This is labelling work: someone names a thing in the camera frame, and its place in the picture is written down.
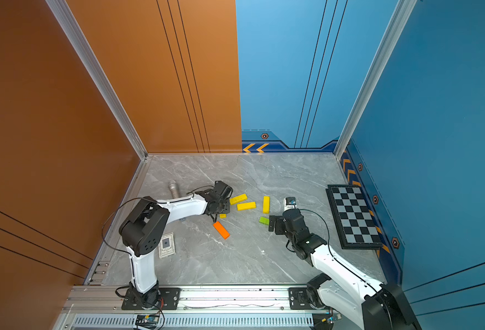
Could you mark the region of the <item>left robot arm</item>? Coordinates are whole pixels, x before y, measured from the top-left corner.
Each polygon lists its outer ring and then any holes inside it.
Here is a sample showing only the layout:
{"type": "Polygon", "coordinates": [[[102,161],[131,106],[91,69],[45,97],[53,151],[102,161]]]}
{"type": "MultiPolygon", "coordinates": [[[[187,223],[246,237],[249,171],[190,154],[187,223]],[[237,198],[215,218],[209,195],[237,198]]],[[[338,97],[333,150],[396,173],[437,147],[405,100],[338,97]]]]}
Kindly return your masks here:
{"type": "Polygon", "coordinates": [[[119,234],[130,257],[132,279],[125,299],[142,309],[161,307],[162,293],[155,274],[154,252],[161,245],[167,224],[183,218],[207,215],[212,218],[216,231],[227,239],[230,234],[218,217],[230,212],[231,186],[222,181],[203,191],[191,192],[186,197],[155,200],[142,197],[126,220],[119,234]]]}

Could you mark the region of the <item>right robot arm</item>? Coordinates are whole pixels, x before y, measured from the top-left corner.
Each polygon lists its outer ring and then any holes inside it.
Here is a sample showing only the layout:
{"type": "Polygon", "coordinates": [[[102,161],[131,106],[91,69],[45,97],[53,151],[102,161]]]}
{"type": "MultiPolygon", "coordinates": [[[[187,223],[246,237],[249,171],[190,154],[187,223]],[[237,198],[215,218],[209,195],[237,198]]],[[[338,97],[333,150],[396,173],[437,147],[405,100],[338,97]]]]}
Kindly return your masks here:
{"type": "Polygon", "coordinates": [[[269,217],[269,230],[287,238],[296,256],[320,271],[307,283],[316,309],[334,309],[360,329],[421,329],[402,288],[363,273],[322,237],[310,232],[298,208],[269,217]]]}

